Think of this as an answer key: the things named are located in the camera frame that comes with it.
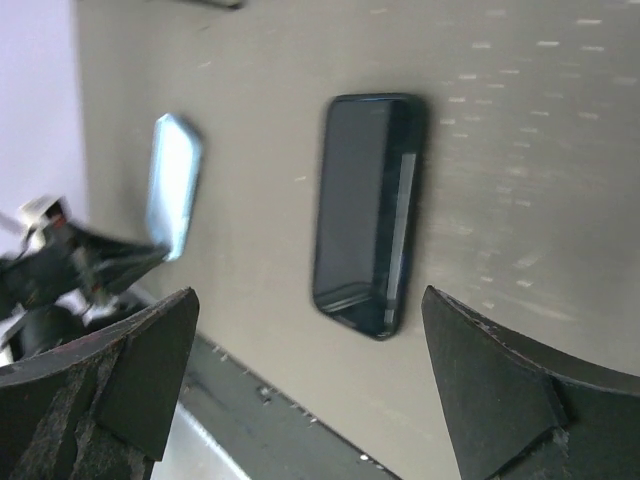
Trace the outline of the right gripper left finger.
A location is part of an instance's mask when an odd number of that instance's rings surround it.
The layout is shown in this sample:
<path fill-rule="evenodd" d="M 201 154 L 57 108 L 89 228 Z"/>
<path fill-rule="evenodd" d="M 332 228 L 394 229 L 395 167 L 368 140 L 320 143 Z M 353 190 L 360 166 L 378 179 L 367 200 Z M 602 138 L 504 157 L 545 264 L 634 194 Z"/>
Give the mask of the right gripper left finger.
<path fill-rule="evenodd" d="M 150 478 L 166 449 L 198 315 L 198 296 L 185 288 L 2 367 L 2 478 Z"/>

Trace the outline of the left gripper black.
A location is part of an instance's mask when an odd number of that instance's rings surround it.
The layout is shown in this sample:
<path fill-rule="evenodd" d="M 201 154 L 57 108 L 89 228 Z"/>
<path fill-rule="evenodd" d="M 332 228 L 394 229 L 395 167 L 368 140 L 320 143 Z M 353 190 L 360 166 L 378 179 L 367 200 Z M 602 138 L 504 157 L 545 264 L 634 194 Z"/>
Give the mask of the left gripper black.
<path fill-rule="evenodd" d="M 34 253 L 1 258 L 1 318 L 18 307 L 34 310 L 78 290 L 85 301 L 106 305 L 161 265 L 164 244 L 117 240 L 75 221 L 56 220 L 43 229 L 45 245 Z"/>

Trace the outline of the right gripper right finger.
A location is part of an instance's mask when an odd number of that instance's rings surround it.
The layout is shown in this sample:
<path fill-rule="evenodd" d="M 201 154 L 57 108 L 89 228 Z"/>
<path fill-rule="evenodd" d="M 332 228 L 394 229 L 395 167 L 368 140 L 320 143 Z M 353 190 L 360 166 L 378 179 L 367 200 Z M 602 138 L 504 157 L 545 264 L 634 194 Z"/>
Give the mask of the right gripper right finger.
<path fill-rule="evenodd" d="M 510 330 L 434 287 L 422 315 L 461 478 L 638 478 L 638 377 Z"/>

